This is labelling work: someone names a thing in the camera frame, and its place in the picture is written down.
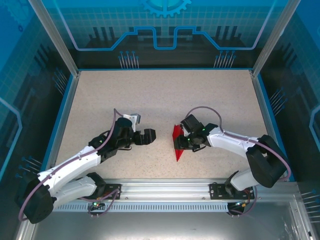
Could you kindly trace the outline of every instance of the beige tabletop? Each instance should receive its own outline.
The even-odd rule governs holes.
[[[213,147],[196,153],[185,150],[176,162],[173,127],[200,105],[216,109],[223,128],[230,132],[255,137],[266,133],[248,70],[83,71],[56,164],[109,130],[116,108],[122,114],[140,114],[137,130],[155,129],[156,140],[118,151],[88,172],[106,179],[227,178],[246,169],[246,159]],[[210,110],[198,109],[193,114],[204,125],[219,123]]]

